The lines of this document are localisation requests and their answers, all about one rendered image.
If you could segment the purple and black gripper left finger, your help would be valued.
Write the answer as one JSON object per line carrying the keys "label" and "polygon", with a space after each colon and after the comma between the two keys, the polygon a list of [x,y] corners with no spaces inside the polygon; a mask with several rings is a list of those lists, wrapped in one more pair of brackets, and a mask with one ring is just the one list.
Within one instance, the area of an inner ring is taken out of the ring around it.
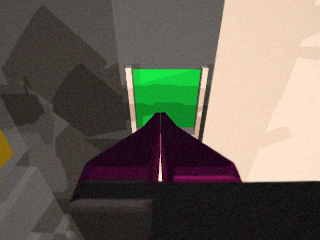
{"label": "purple and black gripper left finger", "polygon": [[158,182],[159,164],[160,112],[157,112],[142,128],[88,161],[78,183],[87,179]]}

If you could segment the grey box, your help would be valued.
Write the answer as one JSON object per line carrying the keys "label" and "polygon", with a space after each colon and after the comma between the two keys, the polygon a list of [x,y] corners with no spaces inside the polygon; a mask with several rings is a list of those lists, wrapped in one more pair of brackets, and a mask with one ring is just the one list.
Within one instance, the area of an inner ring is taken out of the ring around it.
{"label": "grey box", "polygon": [[68,240],[79,240],[74,231],[66,231],[65,235]]}
{"label": "grey box", "polygon": [[0,97],[0,184],[27,150],[22,136]]}
{"label": "grey box", "polygon": [[0,185],[0,240],[68,240],[68,224],[39,168],[15,166]]}

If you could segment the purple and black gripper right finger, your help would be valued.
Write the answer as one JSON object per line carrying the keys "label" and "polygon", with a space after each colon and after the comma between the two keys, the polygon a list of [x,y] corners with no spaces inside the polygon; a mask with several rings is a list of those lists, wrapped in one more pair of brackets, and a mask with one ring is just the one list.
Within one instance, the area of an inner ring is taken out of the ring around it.
{"label": "purple and black gripper right finger", "polygon": [[160,113],[162,182],[242,182],[234,162]]}

